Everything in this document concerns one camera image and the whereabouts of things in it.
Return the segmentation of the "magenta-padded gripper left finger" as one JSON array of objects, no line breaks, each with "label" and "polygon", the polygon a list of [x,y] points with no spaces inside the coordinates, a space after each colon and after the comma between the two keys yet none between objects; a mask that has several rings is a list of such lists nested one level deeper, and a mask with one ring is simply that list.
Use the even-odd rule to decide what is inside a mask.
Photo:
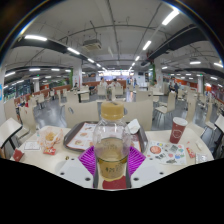
[{"label": "magenta-padded gripper left finger", "polygon": [[96,188],[98,172],[94,147],[91,146],[77,158],[69,158],[59,169],[57,176],[84,188]]}]

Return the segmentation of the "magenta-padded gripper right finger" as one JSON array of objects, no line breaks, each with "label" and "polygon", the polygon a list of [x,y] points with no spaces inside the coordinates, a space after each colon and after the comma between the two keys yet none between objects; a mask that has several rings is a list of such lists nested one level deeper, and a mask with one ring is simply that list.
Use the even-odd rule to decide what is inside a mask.
[{"label": "magenta-padded gripper right finger", "polygon": [[130,148],[126,168],[128,188],[140,188],[165,176],[157,162],[149,160],[134,147]]}]

